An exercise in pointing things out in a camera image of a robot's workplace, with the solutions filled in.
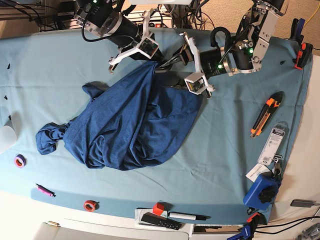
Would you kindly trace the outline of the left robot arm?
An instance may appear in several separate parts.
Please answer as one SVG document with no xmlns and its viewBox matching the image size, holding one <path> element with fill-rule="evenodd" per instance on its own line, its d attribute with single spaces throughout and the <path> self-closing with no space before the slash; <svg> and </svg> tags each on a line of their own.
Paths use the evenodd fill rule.
<svg viewBox="0 0 320 240">
<path fill-rule="evenodd" d="M 283 16 L 282 0 L 255 0 L 244 14 L 235 35 L 225 27 L 216 27 L 210 33 L 211 50 L 201 52 L 196 40 L 182 33 L 185 43 L 175 54 L 155 69 L 156 73 L 168 72 L 173 64 L 194 63 L 195 71 L 184 79 L 185 87 L 195 95 L 212 97 L 215 87 L 211 77 L 251 74 L 261 70 L 262 60 L 270 45 L 278 18 Z"/>
</svg>

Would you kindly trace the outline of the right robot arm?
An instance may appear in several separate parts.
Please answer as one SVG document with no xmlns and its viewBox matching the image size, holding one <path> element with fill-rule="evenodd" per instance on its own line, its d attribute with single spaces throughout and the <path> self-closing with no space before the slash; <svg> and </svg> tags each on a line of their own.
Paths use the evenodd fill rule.
<svg viewBox="0 0 320 240">
<path fill-rule="evenodd" d="M 118 0 L 113 7 L 111 0 L 77 0 L 79 6 L 74 15 L 81 26 L 82 38 L 89 43 L 109 40 L 119 50 L 119 54 L 109 60 L 109 72 L 125 58 L 133 60 L 161 62 L 164 58 L 155 35 L 149 30 L 149 23 L 155 10 L 142 14 L 142 23 L 135 24 L 121 12 L 123 1 Z"/>
</svg>

